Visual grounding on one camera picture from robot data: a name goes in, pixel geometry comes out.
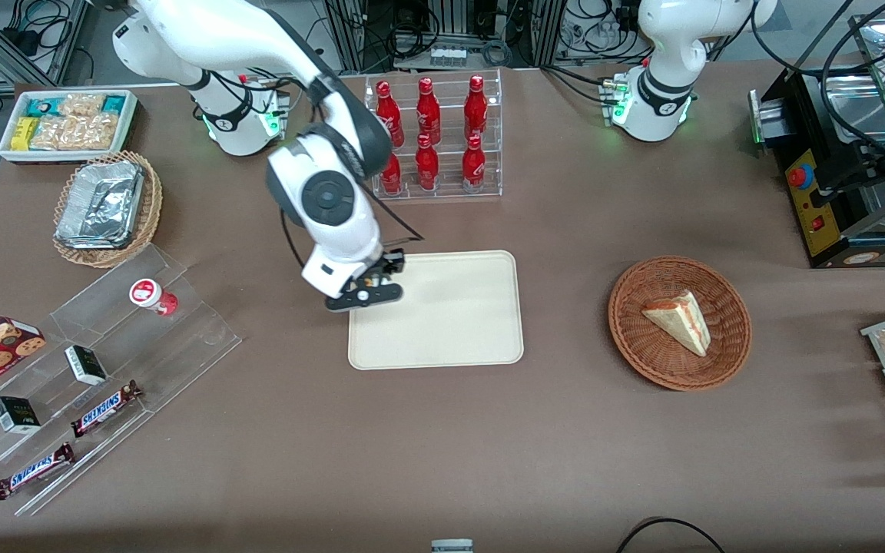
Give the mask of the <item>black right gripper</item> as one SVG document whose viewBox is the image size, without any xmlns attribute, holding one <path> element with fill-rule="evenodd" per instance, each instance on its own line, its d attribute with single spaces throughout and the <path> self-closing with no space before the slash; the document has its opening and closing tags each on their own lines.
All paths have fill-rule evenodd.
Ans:
<svg viewBox="0 0 885 553">
<path fill-rule="evenodd" d="M 405 253 L 403 250 L 386 250 L 371 267 L 367 267 L 351 281 L 349 290 L 351 293 L 360 290 L 376 290 L 387 284 L 393 283 L 393 274 L 403 272 L 405 265 Z"/>
</svg>

